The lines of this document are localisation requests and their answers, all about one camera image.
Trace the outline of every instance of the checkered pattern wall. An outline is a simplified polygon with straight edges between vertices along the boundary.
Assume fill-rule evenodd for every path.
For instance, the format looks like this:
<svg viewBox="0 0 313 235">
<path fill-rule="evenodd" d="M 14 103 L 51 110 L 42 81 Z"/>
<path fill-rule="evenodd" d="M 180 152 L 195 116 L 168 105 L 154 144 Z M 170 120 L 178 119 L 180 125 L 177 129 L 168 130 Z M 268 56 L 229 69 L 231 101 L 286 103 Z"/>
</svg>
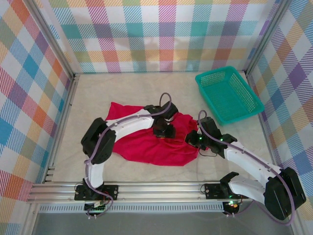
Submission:
<svg viewBox="0 0 313 235">
<path fill-rule="evenodd" d="M 313 231 L 313 0 L 293 0 L 253 71 L 254 91 L 274 157 L 296 169 L 308 196 L 301 211 Z"/>
<path fill-rule="evenodd" d="M 82 72 L 242 70 L 278 2 L 37 0 Z"/>
<path fill-rule="evenodd" d="M 0 234 L 17 234 L 51 149 L 69 78 L 22 0 L 0 0 Z"/>
</svg>

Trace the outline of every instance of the black cable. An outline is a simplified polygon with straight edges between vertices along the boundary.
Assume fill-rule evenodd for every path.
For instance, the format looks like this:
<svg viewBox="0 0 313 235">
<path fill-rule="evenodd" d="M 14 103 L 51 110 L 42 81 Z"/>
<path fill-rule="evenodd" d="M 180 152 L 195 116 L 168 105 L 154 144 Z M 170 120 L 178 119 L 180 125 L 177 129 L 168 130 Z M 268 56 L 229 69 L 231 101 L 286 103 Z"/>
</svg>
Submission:
<svg viewBox="0 0 313 235">
<path fill-rule="evenodd" d="M 83 183 L 81 183 L 81 182 L 79 182 L 79 183 L 75 184 L 75 186 L 74 186 L 74 191 L 75 191 L 75 192 L 77 192 L 77 191 L 76 191 L 76 187 L 77 187 L 77 185 L 84 185 L 84 184 L 83 184 Z"/>
<path fill-rule="evenodd" d="M 216 154 L 215 156 L 211 156 L 211 155 L 204 155 L 204 154 L 202 154 L 202 153 L 200 152 L 200 149 L 199 149 L 199 154 L 200 154 L 201 156 L 204 156 L 204 157 L 216 157 L 216 156 L 217 156 L 217 154 Z"/>
<path fill-rule="evenodd" d="M 204 185 L 202 185 L 201 186 L 201 188 L 200 188 L 200 192 L 202 193 L 202 194 L 205 194 L 205 192 L 204 191 L 202 191 L 202 187 L 203 187 Z"/>
<path fill-rule="evenodd" d="M 162 107 L 162 105 L 161 105 L 161 99 L 160 99 L 158 105 L 159 105 L 160 107 Z M 171 123 L 171 122 L 174 121 L 174 120 L 175 120 L 175 118 L 173 118 L 173 119 L 170 120 L 170 121 L 167 121 L 167 120 L 165 120 L 165 121 L 166 121 L 167 123 Z"/>
</svg>

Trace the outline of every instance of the green basket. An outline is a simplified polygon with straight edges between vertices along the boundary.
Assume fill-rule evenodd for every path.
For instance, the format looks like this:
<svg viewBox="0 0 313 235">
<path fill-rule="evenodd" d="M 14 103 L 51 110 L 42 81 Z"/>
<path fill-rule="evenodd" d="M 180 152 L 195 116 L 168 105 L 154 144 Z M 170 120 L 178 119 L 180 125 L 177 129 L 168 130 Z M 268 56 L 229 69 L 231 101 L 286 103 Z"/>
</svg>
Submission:
<svg viewBox="0 0 313 235">
<path fill-rule="evenodd" d="M 196 82 L 220 125 L 243 120 L 264 110 L 260 99 L 234 67 L 199 74 Z"/>
</svg>

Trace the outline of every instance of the white robotic arm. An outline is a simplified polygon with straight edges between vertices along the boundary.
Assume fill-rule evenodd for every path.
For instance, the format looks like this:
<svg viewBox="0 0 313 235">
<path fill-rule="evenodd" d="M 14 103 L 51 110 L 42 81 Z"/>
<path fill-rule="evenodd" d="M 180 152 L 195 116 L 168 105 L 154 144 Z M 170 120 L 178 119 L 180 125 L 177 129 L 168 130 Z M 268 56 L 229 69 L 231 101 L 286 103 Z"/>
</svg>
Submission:
<svg viewBox="0 0 313 235">
<path fill-rule="evenodd" d="M 138 116 L 138 118 L 129 119 L 127 121 L 122 122 L 121 124 L 114 125 L 114 127 L 112 127 L 111 130 L 115 131 L 116 136 L 115 142 L 131 133 L 152 127 L 154 123 L 153 117 L 139 117 L 141 115 L 148 114 L 150 113 L 147 110 L 141 109 L 139 112 L 135 114 L 126 116 L 126 117 Z M 115 120 L 107 120 L 106 125 L 110 126 L 112 124 L 118 123 L 119 120 L 124 119 L 126 117 L 122 117 Z M 103 184 L 104 164 L 105 162 L 88 165 L 88 179 L 90 185 L 94 188 L 97 188 Z"/>
<path fill-rule="evenodd" d="M 233 142 L 232 145 L 237 146 L 241 149 L 244 149 L 246 152 L 250 152 L 247 150 L 240 142 Z M 243 176 L 235 176 L 229 182 L 229 187 L 234 194 L 241 194 L 246 197 L 249 197 L 253 200 L 256 200 L 262 204 L 264 204 L 264 193 L 265 187 L 268 182 L 268 179 L 275 178 L 275 174 L 271 172 L 264 165 L 261 165 L 256 160 L 249 157 L 246 153 L 238 151 L 233 147 L 228 147 L 224 150 L 225 159 L 237 164 L 250 175 L 252 175 L 255 180 L 247 179 Z M 271 169 L 275 170 L 278 174 L 281 173 L 280 167 L 273 165 L 271 163 L 266 162 L 262 158 L 255 156 L 265 164 L 267 164 Z"/>
</svg>

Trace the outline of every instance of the robotic arm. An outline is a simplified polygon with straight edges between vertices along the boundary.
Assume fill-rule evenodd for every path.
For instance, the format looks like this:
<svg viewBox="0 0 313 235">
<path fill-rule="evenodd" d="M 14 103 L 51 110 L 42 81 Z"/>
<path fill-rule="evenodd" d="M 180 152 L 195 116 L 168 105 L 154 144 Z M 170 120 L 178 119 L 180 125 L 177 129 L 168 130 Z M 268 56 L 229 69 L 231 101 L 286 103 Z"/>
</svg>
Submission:
<svg viewBox="0 0 313 235">
<path fill-rule="evenodd" d="M 213 153 L 239 165 L 256 179 L 247 179 L 236 172 L 227 174 L 220 180 L 221 190 L 226 196 L 240 194 L 249 197 L 264 204 L 274 217 L 284 220 L 292 209 L 290 197 L 281 181 L 283 179 L 291 192 L 294 208 L 306 202 L 301 183 L 293 169 L 282 169 L 255 156 L 233 136 L 222 135 L 210 117 L 202 118 L 199 125 L 201 133 L 193 131 L 188 134 L 187 143 L 200 149 L 210 148 Z"/>
<path fill-rule="evenodd" d="M 89 157 L 86 175 L 90 185 L 98 188 L 103 184 L 105 161 L 111 156 L 114 143 L 120 138 L 150 127 L 153 127 L 154 135 L 158 138 L 175 138 L 174 126 L 168 124 L 166 120 L 171 119 L 177 112 L 176 106 L 167 102 L 162 107 L 145 106 L 137 113 L 115 120 L 104 121 L 102 118 L 97 118 L 81 140 L 83 152 Z M 94 149 L 103 133 L 94 154 Z"/>
</svg>

